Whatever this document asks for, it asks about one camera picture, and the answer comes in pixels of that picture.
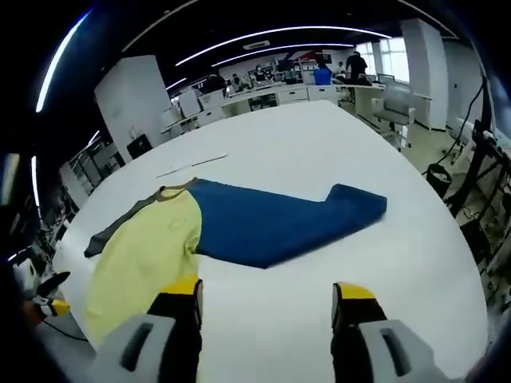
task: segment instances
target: person in black shirt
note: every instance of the person in black shirt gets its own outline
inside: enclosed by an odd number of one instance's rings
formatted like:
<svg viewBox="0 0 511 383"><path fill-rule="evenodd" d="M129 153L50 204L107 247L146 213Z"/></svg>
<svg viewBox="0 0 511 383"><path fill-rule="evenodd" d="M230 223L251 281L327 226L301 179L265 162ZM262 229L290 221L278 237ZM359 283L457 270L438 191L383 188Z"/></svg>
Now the person in black shirt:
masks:
<svg viewBox="0 0 511 383"><path fill-rule="evenodd" d="M256 81L264 81L266 80L266 76L264 75L263 69L261 68L261 65L257 65L255 68L254 77Z"/></svg>
<svg viewBox="0 0 511 383"><path fill-rule="evenodd" d="M349 70L351 67L351 77L352 81L357 81L358 77L361 74L366 73L367 64L366 61L360 57L360 53L356 50L353 52L351 56L348 57L346 63L346 70Z"/></svg>
<svg viewBox="0 0 511 383"><path fill-rule="evenodd" d="M218 73L214 73L204 82L202 94L208 94L220 89L225 89L225 80Z"/></svg>

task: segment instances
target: t-shirt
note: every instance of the t-shirt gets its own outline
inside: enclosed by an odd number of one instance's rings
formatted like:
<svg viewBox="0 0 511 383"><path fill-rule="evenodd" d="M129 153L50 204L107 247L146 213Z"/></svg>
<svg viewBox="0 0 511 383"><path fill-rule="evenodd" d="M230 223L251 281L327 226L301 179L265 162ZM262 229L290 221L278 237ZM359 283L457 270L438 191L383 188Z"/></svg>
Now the t-shirt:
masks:
<svg viewBox="0 0 511 383"><path fill-rule="evenodd" d="M366 72L367 64L363 58L354 54L353 56L348 57L346 67L347 68L351 67L352 73L360 74Z"/></svg>

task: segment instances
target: white wall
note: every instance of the white wall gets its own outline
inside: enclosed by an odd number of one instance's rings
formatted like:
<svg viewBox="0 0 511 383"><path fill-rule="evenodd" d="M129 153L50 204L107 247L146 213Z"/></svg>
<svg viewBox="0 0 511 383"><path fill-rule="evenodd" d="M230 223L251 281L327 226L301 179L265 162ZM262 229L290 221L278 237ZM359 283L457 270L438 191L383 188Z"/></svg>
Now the white wall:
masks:
<svg viewBox="0 0 511 383"><path fill-rule="evenodd" d="M449 118L448 125L454 127L457 118L465 119L469 104L481 86L482 77L479 59L475 51L455 41L444 41L447 71L449 74ZM475 100L468 121L481 116L482 93Z"/></svg>
<svg viewBox="0 0 511 383"><path fill-rule="evenodd" d="M68 163L65 163L64 166L60 168L59 173L61 175L62 184L68 192L69 197L71 197L78 209L81 209L89 196L83 186L81 186L80 180L76 177Z"/></svg>
<svg viewBox="0 0 511 383"><path fill-rule="evenodd" d="M339 61L344 62L344 65L346 65L347 58L350 56L350 54L353 53L352 49L345 49L345 50L334 50L334 49L322 49L324 53L329 53L332 57L332 63L327 64L328 68L330 68L332 71L336 70ZM301 50L299 52L294 53L291 56L292 58L302 56L305 53L311 52L310 50ZM287 52L285 53L276 53L276 54L269 54L267 56L262 57L256 57L256 58L250 58L246 61L237 62L234 65L228 65L223 68L219 69L220 76L225 78L226 80L231 78L234 73L236 73L239 77L247 76L249 70L255 69L257 65L265 66L268 63L275 63L276 60L282 60L287 56Z"/></svg>
<svg viewBox="0 0 511 383"><path fill-rule="evenodd" d="M171 107L154 56L120 60L94 90L101 115L119 153L132 160L126 146L145 134L153 147L163 143L161 115Z"/></svg>
<svg viewBox="0 0 511 383"><path fill-rule="evenodd" d="M428 121L433 129L446 130L449 103L446 53L440 32L419 19L401 23L410 73L410 87L415 93L431 97Z"/></svg>

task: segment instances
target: computer monitor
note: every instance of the computer monitor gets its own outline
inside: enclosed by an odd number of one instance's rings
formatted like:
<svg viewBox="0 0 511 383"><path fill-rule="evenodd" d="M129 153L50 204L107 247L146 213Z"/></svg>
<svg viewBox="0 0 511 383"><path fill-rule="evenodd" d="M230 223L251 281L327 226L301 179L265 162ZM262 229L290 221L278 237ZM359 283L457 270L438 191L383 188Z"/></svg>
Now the computer monitor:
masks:
<svg viewBox="0 0 511 383"><path fill-rule="evenodd" d="M391 74L378 73L378 82L381 82L382 84L395 82L395 77L392 76Z"/></svg>

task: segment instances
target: person in blue shirt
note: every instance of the person in blue shirt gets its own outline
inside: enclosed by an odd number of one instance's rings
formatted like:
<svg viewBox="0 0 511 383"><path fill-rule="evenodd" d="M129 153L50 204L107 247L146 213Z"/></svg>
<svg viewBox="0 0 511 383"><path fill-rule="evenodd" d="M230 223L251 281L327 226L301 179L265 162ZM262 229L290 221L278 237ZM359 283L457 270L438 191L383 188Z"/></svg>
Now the person in blue shirt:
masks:
<svg viewBox="0 0 511 383"><path fill-rule="evenodd" d="M327 67L321 56L316 58L318 68L313 72L316 85L330 85L332 79L332 71Z"/></svg>

